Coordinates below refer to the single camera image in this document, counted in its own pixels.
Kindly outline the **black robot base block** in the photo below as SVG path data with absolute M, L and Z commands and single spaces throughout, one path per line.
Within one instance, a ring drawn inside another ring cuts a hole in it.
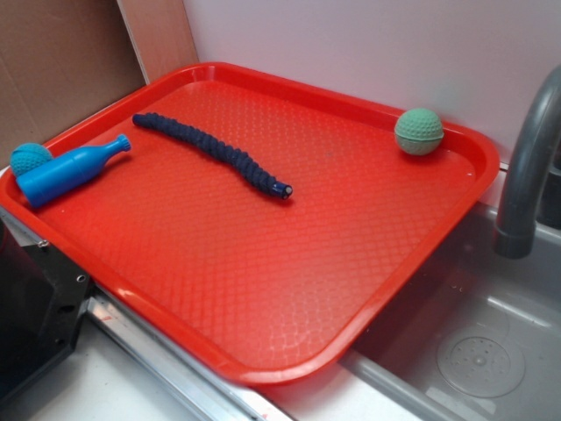
M 55 246 L 21 246 L 1 225 L 1 404 L 74 350 L 89 274 Z

